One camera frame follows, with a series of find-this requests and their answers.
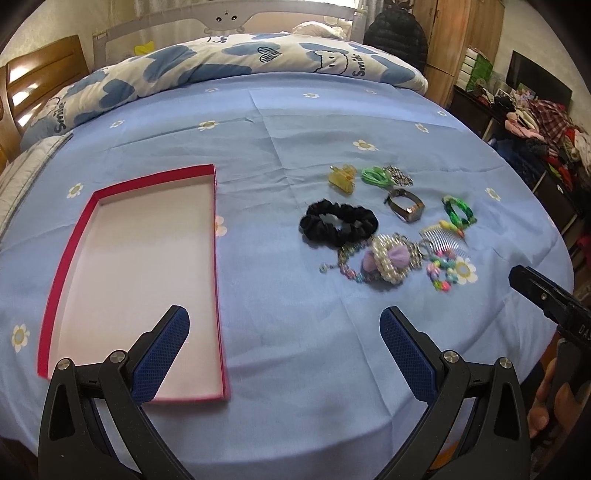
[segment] black scrunchie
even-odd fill
[[[343,225],[337,229],[323,222],[320,215],[334,215],[343,221]],[[300,220],[300,228],[309,240],[342,247],[372,236],[378,229],[378,219],[371,210],[363,207],[339,205],[324,199],[308,207]]]

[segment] yellow butterfly decoration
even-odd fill
[[[156,45],[154,44],[154,41],[150,40],[148,43],[143,45],[136,45],[134,47],[134,54],[146,55],[148,53],[152,53],[154,50],[156,50]]]

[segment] wooden bed frame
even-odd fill
[[[88,75],[78,35],[62,38],[0,67],[0,173],[21,152],[22,133],[45,103]]]

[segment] green hair tie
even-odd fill
[[[383,168],[372,167],[361,170],[361,179],[365,183],[375,185],[376,187],[387,188],[392,184],[390,177],[386,174]]]
[[[441,201],[443,202],[443,208],[445,208],[445,211],[449,216],[450,221],[460,230],[465,230],[470,225],[476,223],[476,217],[474,216],[474,212],[463,200],[452,197],[451,195],[445,195],[445,197],[443,197]],[[453,209],[454,205],[456,205],[462,212],[464,212],[466,218],[459,217],[459,215]]]

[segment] finger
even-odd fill
[[[537,392],[535,393],[535,397],[538,401],[544,403],[548,398],[550,393],[550,388],[552,385],[552,379],[554,378],[554,373],[556,372],[556,358],[552,359],[548,364],[548,368],[546,369],[546,373],[544,375],[544,379],[542,383],[538,387]]]
[[[554,402],[554,414],[558,423],[568,433],[581,415],[583,406],[576,401],[568,383],[558,389]]]
[[[534,407],[530,410],[530,425],[536,430],[541,431],[546,428],[550,416],[546,407]]]

